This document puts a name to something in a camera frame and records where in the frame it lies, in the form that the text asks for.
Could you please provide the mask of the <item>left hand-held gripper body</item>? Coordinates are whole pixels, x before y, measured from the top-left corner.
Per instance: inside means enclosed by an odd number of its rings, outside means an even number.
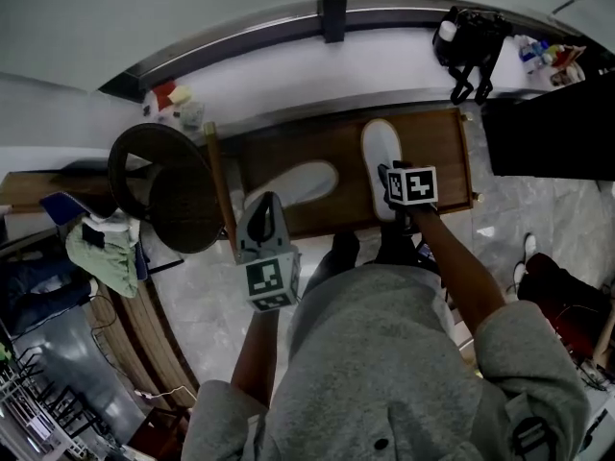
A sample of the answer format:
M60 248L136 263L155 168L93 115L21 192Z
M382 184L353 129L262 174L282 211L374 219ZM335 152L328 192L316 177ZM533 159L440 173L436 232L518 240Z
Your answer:
M277 237L257 244L250 239L247 226L256 205L265 199L278 204ZM291 243L278 195L266 191L245 210L236 228L237 265L244 298L258 313L279 310L299 301L301 273L298 248Z

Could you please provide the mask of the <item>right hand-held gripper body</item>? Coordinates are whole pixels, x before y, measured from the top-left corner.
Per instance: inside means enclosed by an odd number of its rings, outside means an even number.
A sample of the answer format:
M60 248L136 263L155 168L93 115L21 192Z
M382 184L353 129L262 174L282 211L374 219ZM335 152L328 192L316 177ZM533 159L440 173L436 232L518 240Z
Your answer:
M377 217L382 222L394 222L406 233L418 229L409 212L411 207L429 208L436 212L438 188L433 166L411 167L394 161L392 166L377 167L381 194L377 195Z

